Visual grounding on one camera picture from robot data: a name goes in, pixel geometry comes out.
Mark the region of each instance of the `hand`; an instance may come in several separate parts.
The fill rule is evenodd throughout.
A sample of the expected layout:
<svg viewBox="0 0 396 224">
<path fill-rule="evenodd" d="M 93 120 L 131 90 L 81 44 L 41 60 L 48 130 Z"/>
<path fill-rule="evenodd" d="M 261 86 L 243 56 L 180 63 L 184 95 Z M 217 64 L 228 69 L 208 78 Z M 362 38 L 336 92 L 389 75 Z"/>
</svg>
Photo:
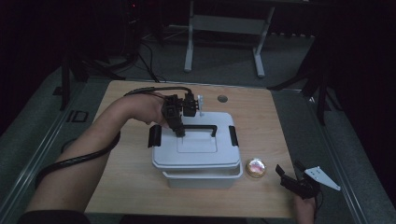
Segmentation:
<svg viewBox="0 0 396 224">
<path fill-rule="evenodd" d="M 313 224 L 315 220 L 316 203 L 314 198 L 302 199 L 294 195 L 294 209 L 296 211 L 297 223 Z"/>
</svg>

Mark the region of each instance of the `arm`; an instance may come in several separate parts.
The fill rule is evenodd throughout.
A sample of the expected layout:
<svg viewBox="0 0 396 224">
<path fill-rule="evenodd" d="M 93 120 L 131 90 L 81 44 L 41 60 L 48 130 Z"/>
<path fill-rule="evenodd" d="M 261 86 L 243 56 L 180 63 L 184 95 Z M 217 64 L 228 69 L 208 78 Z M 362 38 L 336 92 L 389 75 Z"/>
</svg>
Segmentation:
<svg viewBox="0 0 396 224">
<path fill-rule="evenodd" d="M 163 99 L 158 96 L 137 94 L 115 101 L 57 161 L 103 149 L 110 144 L 128 119 L 166 125 L 161 113 Z M 108 155 L 109 153 L 44 177 L 26 211 L 58 209 L 83 212 L 105 170 Z"/>
</svg>

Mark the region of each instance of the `wooden table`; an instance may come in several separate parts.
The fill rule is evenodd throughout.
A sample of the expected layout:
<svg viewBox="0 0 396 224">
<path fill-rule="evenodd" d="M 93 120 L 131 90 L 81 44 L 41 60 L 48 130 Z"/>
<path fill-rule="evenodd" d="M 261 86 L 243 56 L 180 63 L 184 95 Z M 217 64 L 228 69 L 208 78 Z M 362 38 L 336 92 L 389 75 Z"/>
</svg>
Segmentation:
<svg viewBox="0 0 396 224">
<path fill-rule="evenodd" d="M 188 87 L 204 96 L 204 111 L 228 112 L 238 136 L 241 159 L 260 158 L 267 165 L 262 178 L 244 174 L 229 189 L 170 189 L 151 163 L 149 127 L 129 120 L 111 152 L 103 177 L 86 212 L 205 217 L 292 217 L 292 194 L 280 186 L 279 164 L 295 177 L 290 154 L 271 92 L 264 89 L 112 81 L 97 115 L 124 93 L 142 87 Z M 177 93 L 184 98 L 184 91 Z M 219 95 L 228 102 L 218 101 Z"/>
</svg>

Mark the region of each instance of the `white storage bin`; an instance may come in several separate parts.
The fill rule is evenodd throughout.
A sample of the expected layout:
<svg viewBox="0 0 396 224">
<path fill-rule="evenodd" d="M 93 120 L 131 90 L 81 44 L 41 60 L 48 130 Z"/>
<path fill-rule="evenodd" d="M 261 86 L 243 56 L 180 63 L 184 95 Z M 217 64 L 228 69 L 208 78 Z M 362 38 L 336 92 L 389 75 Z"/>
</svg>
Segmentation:
<svg viewBox="0 0 396 224">
<path fill-rule="evenodd" d="M 163 172 L 170 188 L 225 189 L 243 173 L 233 118 L 228 113 L 205 112 L 182 117 L 188 125 L 216 125 L 213 130 L 188 130 L 176 137 L 162 129 L 161 143 L 153 147 L 152 164 Z"/>
<path fill-rule="evenodd" d="M 240 163 L 229 170 L 167 171 L 163 175 L 172 189 L 227 189 L 242 173 Z"/>
</svg>

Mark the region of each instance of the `metal stand leg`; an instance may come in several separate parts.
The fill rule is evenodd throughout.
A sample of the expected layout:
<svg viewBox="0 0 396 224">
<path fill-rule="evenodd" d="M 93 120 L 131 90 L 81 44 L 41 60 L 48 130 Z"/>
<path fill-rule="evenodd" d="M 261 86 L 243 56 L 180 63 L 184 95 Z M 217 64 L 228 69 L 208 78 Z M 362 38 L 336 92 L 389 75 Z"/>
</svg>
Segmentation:
<svg viewBox="0 0 396 224">
<path fill-rule="evenodd" d="M 184 63 L 184 71 L 187 73 L 189 73 L 192 68 L 192 54 L 194 50 L 194 45 L 192 42 L 192 33 L 193 33 L 192 20 L 194 17 L 193 5 L 194 5 L 194 1 L 190 1 L 189 44 L 187 46 L 186 62 Z"/>
<path fill-rule="evenodd" d="M 257 69 L 257 76 L 258 77 L 264 77 L 264 68 L 262 66 L 262 56 L 260 53 L 262 52 L 262 45 L 264 44 L 265 37 L 267 36 L 268 29 L 271 24 L 271 19 L 274 15 L 275 8 L 271 7 L 270 11 L 268 12 L 267 19 L 265 20 L 264 26 L 262 27 L 262 33 L 260 35 L 260 42 L 259 45 L 256 48 L 253 48 L 253 57 L 254 57 L 254 62 L 256 64 L 256 69 Z"/>
</svg>

